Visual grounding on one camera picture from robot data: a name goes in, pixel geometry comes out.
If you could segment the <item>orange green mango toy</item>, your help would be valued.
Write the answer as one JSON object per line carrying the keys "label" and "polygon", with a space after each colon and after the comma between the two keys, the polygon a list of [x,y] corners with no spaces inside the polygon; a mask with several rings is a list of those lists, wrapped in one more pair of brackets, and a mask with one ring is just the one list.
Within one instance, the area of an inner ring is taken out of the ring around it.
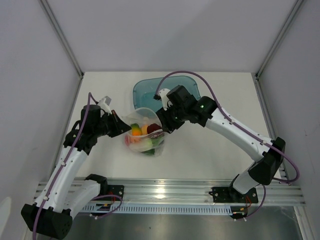
{"label": "orange green mango toy", "polygon": [[137,123],[133,123],[131,126],[131,135],[132,136],[141,136],[143,134],[142,129]]}

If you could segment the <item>dark red apple toy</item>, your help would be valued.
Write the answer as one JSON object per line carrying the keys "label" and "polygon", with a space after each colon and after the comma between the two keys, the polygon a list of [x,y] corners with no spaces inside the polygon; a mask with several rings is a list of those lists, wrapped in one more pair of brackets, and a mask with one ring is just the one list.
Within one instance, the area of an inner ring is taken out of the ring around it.
{"label": "dark red apple toy", "polygon": [[161,129],[162,129],[162,127],[156,123],[150,124],[147,127],[147,134],[151,134],[151,133],[158,131],[158,130],[161,130]]}

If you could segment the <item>red tomato toy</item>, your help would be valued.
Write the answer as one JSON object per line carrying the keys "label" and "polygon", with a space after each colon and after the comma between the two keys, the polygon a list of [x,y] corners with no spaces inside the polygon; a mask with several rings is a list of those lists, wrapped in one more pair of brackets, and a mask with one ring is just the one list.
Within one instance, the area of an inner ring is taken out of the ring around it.
{"label": "red tomato toy", "polygon": [[124,137],[124,143],[127,147],[132,148],[133,145],[135,144],[135,139],[129,135],[126,135]]}

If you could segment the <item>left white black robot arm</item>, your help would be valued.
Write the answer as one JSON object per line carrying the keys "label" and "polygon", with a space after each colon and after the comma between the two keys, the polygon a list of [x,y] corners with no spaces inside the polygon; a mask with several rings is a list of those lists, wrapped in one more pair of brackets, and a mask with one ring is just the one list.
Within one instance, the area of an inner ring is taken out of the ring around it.
{"label": "left white black robot arm", "polygon": [[89,156],[98,138],[117,137],[131,130],[114,110],[105,111],[99,105],[86,105],[80,119],[66,135],[63,148],[52,175],[33,204],[25,204],[21,216],[32,231],[58,240],[64,239],[74,218],[91,200],[103,200],[108,196],[106,177],[90,174],[82,186],[69,195],[74,178]]}

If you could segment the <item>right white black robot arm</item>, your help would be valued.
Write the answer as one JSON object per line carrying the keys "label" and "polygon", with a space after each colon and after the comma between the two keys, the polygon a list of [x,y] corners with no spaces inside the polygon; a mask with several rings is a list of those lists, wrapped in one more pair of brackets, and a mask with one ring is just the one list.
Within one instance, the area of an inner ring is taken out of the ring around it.
{"label": "right white black robot arm", "polygon": [[188,93],[155,95],[154,98],[162,103],[156,115],[165,132],[172,133],[185,122],[198,124],[221,134],[249,155],[253,163],[229,185],[228,196],[232,201],[241,201],[251,189],[269,185],[274,179],[284,159],[282,152],[286,143],[282,138],[260,136],[242,123],[228,120],[216,101],[208,96],[197,100]]}

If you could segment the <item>orange peach toy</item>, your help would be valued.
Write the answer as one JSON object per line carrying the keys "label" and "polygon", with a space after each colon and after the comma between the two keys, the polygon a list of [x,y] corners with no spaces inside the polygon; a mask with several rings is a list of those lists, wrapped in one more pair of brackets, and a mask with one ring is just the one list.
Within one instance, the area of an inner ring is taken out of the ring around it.
{"label": "orange peach toy", "polygon": [[145,124],[141,127],[141,132],[142,132],[142,135],[148,134],[148,125],[147,124]]}

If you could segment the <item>green lime toy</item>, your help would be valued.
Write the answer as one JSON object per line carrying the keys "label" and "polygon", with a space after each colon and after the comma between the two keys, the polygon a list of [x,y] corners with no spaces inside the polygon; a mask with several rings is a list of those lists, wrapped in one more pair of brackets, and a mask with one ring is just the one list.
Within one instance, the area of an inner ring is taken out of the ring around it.
{"label": "green lime toy", "polygon": [[146,151],[142,151],[141,153],[146,155],[146,156],[154,156],[155,155],[155,149],[152,148],[152,149],[149,149],[149,150],[146,150]]}

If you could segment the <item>clear zip top bag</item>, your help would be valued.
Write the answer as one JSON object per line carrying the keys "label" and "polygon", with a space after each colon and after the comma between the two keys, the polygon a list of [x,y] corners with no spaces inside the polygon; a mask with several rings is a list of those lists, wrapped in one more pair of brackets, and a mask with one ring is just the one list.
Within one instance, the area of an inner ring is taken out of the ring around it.
{"label": "clear zip top bag", "polygon": [[[162,124],[159,118],[157,117],[156,113],[153,110],[146,107],[137,108],[130,114],[126,116],[122,116],[121,119],[130,127],[131,127],[131,124],[138,124],[140,128],[144,125],[149,126],[151,124],[158,124],[159,126],[162,127]],[[129,135],[133,137],[135,139],[135,143],[145,139],[163,138],[163,141],[159,146],[152,148],[152,149],[155,149],[155,155],[151,157],[158,157],[162,154],[165,146],[165,137],[166,137],[166,132],[164,132],[163,129],[154,131],[147,135],[140,135],[140,136],[131,135],[131,130],[126,132],[124,136]],[[134,153],[144,155],[141,151],[137,151],[134,145],[132,148],[128,147],[128,149]]]}

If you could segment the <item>white radish toy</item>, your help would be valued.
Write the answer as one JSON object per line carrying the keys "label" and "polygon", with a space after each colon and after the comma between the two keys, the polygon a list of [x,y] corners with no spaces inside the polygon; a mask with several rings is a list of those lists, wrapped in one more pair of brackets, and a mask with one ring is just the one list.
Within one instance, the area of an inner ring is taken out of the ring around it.
{"label": "white radish toy", "polygon": [[135,149],[138,152],[145,152],[153,148],[153,142],[151,139],[143,139],[134,144]]}

